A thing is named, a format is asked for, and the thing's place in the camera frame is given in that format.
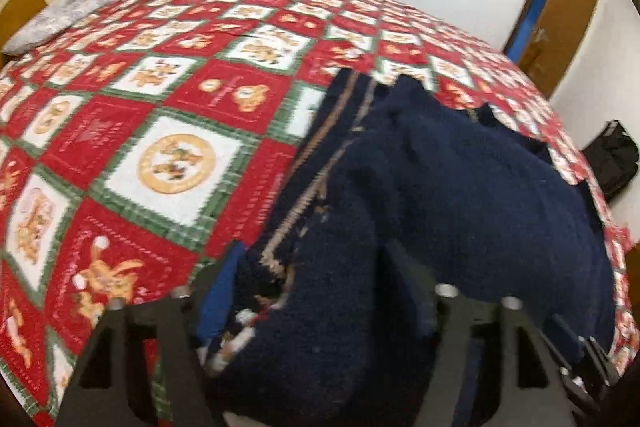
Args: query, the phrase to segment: bedspread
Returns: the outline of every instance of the bedspread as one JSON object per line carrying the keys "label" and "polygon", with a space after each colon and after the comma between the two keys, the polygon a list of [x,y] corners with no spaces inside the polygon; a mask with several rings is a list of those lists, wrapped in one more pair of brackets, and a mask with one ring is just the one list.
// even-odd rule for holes
{"label": "bedspread", "polygon": [[56,416],[109,298],[161,298],[229,240],[254,242],[341,67],[388,85],[408,74],[452,108],[489,103],[548,142],[567,183],[587,179],[626,367],[638,333],[623,234],[558,117],[500,52],[394,0],[122,0],[0,75],[0,373],[36,423]]}

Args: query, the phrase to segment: wooden door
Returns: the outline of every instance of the wooden door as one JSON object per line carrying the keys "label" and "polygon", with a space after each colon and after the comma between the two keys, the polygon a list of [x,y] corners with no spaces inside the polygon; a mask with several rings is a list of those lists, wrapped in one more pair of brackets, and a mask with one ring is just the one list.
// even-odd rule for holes
{"label": "wooden door", "polygon": [[598,0],[546,0],[518,64],[547,98],[564,76]]}

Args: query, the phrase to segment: gray pillow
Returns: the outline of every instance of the gray pillow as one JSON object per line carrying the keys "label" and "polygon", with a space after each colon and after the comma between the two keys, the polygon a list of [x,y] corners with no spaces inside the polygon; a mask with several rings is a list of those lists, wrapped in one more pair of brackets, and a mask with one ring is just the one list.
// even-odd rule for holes
{"label": "gray pillow", "polygon": [[22,55],[46,44],[79,20],[117,0],[55,0],[11,37],[2,53]]}

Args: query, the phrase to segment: black bag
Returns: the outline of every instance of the black bag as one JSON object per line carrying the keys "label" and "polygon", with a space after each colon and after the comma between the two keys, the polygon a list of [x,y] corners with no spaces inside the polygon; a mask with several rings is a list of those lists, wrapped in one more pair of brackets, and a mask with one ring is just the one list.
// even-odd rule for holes
{"label": "black bag", "polygon": [[638,146],[618,120],[607,123],[604,131],[582,153],[609,203],[638,174]]}

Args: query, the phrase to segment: blue wall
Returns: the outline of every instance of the blue wall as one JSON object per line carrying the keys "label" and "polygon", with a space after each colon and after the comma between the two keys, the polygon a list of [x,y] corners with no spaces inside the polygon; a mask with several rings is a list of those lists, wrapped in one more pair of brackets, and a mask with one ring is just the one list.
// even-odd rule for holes
{"label": "blue wall", "polygon": [[533,0],[529,6],[527,14],[520,23],[520,26],[516,29],[516,35],[511,42],[511,45],[504,52],[504,54],[513,62],[518,63],[522,58],[522,54],[527,47],[533,28],[536,27],[536,23],[538,22],[545,4],[546,0]]}

